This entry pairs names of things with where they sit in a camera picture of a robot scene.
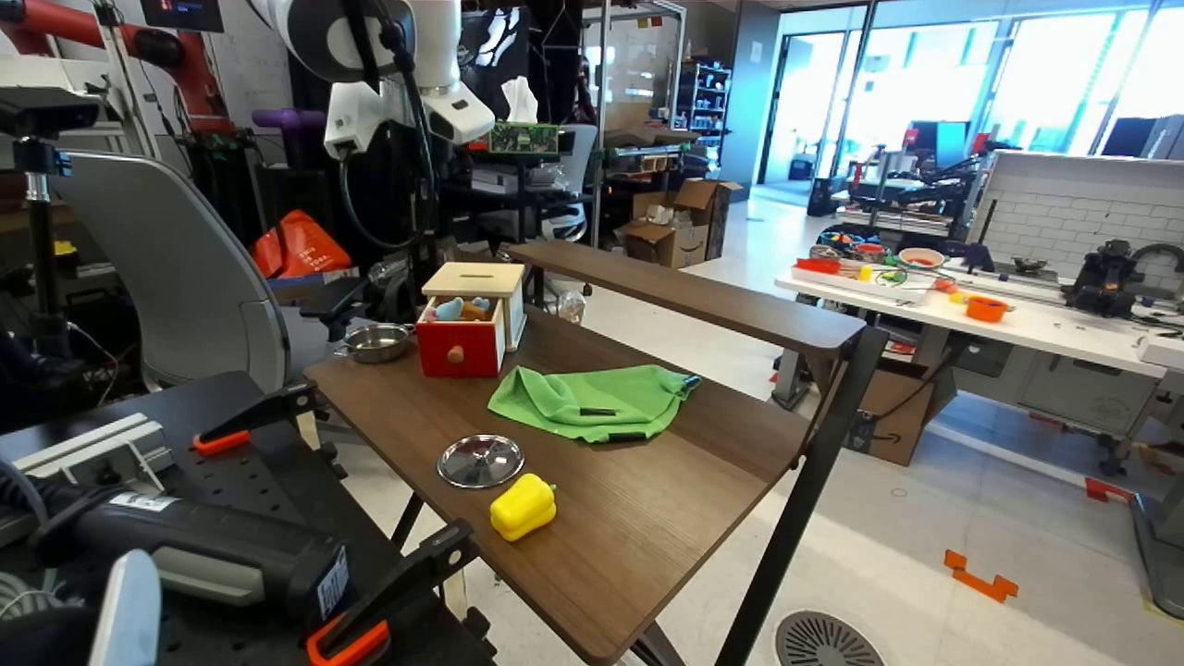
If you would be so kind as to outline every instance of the storage shelf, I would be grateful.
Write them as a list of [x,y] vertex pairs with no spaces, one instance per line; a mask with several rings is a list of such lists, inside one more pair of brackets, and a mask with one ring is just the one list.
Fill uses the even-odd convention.
[[715,67],[715,63],[685,63],[680,69],[680,114],[685,131],[694,133],[694,144],[707,153],[707,170],[719,170],[723,162],[723,144],[730,138],[730,89],[731,89],[731,69]]

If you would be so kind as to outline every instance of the green cloth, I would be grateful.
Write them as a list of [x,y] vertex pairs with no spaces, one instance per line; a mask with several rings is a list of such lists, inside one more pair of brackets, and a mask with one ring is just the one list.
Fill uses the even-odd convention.
[[622,365],[595,375],[535,375],[513,365],[488,412],[582,444],[651,442],[694,390],[694,379],[665,365]]

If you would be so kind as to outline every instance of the floor drain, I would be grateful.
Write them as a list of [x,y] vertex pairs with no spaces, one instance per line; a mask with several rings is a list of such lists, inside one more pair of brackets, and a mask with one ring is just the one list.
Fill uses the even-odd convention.
[[778,627],[782,666],[883,666],[878,646],[849,621],[798,609]]

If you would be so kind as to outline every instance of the red container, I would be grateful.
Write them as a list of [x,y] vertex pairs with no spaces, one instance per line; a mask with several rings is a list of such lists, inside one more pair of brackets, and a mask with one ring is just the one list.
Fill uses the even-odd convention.
[[972,320],[972,323],[1004,323],[1004,311],[1006,311],[1004,300],[988,300],[988,296],[967,300],[967,320]]
[[812,257],[812,260],[796,260],[796,271],[840,275],[840,260],[833,260],[833,257]]
[[488,323],[439,323],[430,313],[432,304],[413,325],[421,375],[427,379],[496,379],[503,370],[503,350],[507,350],[503,304],[491,311]]

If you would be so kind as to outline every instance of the chair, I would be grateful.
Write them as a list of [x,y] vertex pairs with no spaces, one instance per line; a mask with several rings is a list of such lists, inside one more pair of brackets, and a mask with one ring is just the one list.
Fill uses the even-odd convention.
[[279,308],[244,244],[175,170],[83,153],[52,189],[134,296],[149,386],[244,370],[264,394],[279,394],[326,357],[326,325]]

